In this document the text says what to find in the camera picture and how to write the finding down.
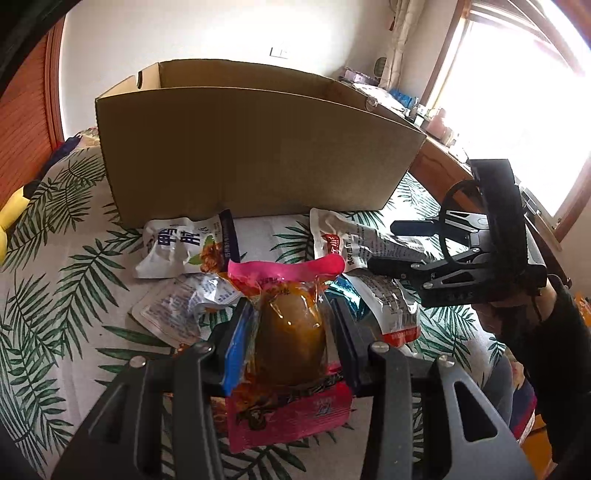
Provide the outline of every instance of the screw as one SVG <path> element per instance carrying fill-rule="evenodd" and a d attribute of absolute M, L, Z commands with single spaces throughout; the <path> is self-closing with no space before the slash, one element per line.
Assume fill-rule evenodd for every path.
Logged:
<path fill-rule="evenodd" d="M 208 342 L 195 343 L 195 350 L 197 350 L 198 353 L 211 352 L 213 350 L 213 345 Z"/>
<path fill-rule="evenodd" d="M 136 355 L 129 360 L 129 366 L 132 368 L 142 368 L 146 364 L 146 357 Z"/>
<path fill-rule="evenodd" d="M 371 349 L 376 353 L 386 353 L 390 350 L 390 346 L 386 342 L 374 342 L 371 344 Z"/>
<path fill-rule="evenodd" d="M 437 361 L 444 367 L 453 367 L 456 364 L 453 358 L 450 359 L 447 355 L 441 355 Z"/>

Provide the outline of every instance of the box flap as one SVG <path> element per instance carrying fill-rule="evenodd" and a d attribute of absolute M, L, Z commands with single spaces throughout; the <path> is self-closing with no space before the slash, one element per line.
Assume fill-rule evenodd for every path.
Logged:
<path fill-rule="evenodd" d="M 134 76 L 127 77 L 125 80 L 119 82 L 114 87 L 111 87 L 98 98 L 120 95 L 122 93 L 137 92 L 139 90 L 152 90 L 156 88 L 160 88 L 160 66 L 158 63 L 154 63 L 149 67 L 140 70 L 138 72 L 137 80 Z"/>
<path fill-rule="evenodd" d="M 238 87 L 296 93 L 324 98 L 334 80 L 301 72 L 245 61 L 193 59 L 160 63 L 162 88 Z"/>

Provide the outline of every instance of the person's hand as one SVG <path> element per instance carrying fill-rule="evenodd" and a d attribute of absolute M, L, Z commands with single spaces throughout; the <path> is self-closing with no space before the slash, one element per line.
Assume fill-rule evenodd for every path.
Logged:
<path fill-rule="evenodd" d="M 491 303 L 478 303 L 473 304 L 472 308 L 476 310 L 480 325 L 485 332 L 494 333 L 496 336 L 501 334 L 502 321 L 498 315 L 496 309 L 518 307 L 520 305 L 526 306 L 526 317 L 530 323 L 531 328 L 534 328 L 539 324 L 540 318 L 542 321 L 546 320 L 552 310 L 554 310 L 554 304 L 556 303 L 556 292 L 554 291 L 550 280 L 546 280 L 546 286 L 540 290 L 540 295 L 534 297 L 535 304 L 540 311 L 538 317 L 537 312 L 532 304 L 531 297 L 525 293 L 518 293 L 503 301 L 493 301 Z"/>

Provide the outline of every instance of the wall outlet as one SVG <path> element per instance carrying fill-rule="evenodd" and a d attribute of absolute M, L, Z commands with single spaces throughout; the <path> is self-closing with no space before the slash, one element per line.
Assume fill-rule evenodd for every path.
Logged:
<path fill-rule="evenodd" d="M 289 58 L 289 52 L 285 48 L 271 47 L 271 52 L 269 53 L 269 56 L 277 57 L 278 59 L 287 59 Z"/>

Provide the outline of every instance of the bedsheet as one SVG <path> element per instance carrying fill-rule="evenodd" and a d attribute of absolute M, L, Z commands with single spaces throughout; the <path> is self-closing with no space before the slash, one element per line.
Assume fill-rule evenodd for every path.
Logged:
<path fill-rule="evenodd" d="M 0 273 L 0 418 L 16 445 L 49 477 L 76 428 L 105 386 L 135 355 L 157 358 L 171 348 L 143 329 L 131 307 L 154 285 L 138 280 L 140 229 L 124 229 L 105 177 L 96 130 L 54 165 L 11 238 Z M 409 174 L 379 212 L 344 212 L 380 230 L 395 219 L 435 214 L 437 202 Z M 242 259 L 299 262 L 313 258 L 306 215 L 237 219 Z M 441 257 L 437 241 L 423 239 Z M 480 327 L 469 306 L 421 308 L 421 336 L 411 349 L 426 358 L 445 353 L 482 385 L 504 346 Z M 206 314 L 206 337 L 231 310 Z M 343 427 L 289 445 L 232 455 L 220 439 L 228 478 L 357 479 L 371 399 L 356 399 Z M 414 410 L 414 451 L 422 452 L 421 410 Z M 164 447 L 163 478 L 172 478 Z"/>

